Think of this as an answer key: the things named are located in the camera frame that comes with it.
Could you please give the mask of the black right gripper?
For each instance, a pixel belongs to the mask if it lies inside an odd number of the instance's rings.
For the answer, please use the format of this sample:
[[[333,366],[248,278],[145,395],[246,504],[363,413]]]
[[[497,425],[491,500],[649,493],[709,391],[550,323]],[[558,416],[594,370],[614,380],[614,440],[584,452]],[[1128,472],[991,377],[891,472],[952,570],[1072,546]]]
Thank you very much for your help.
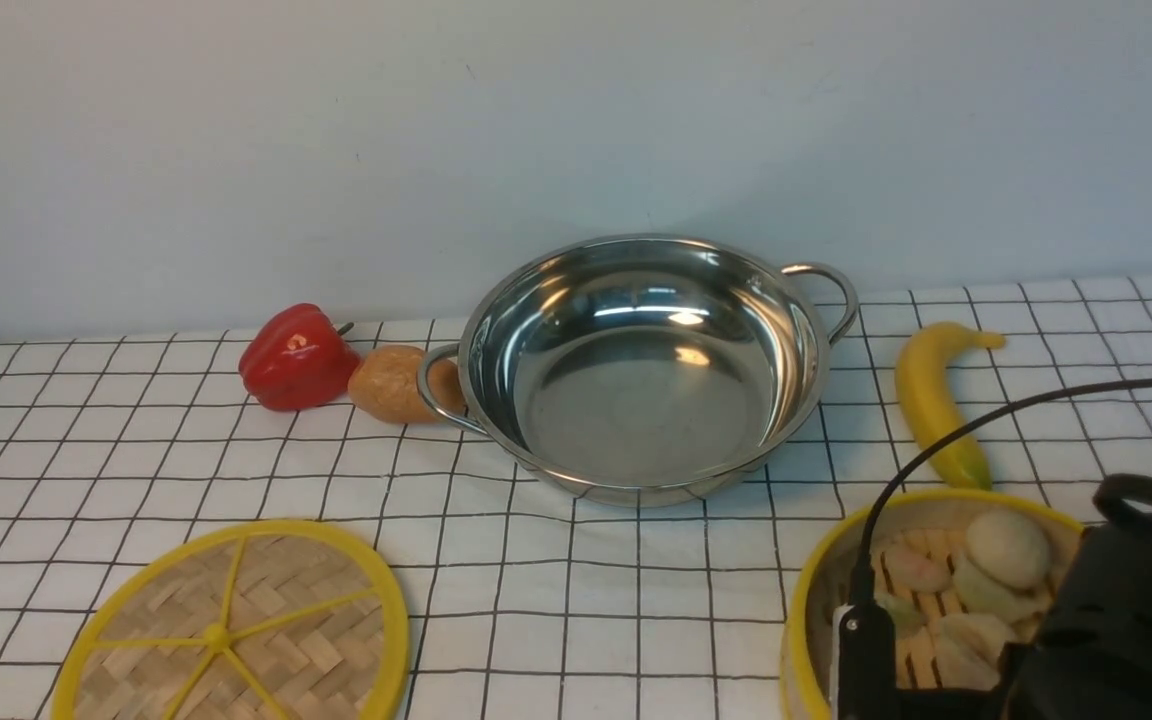
[[[870,566],[879,497],[864,511],[846,606],[835,612],[833,719],[1152,719],[1152,478],[1106,477],[1046,615],[1007,644],[991,691],[900,691],[890,616],[874,601]]]

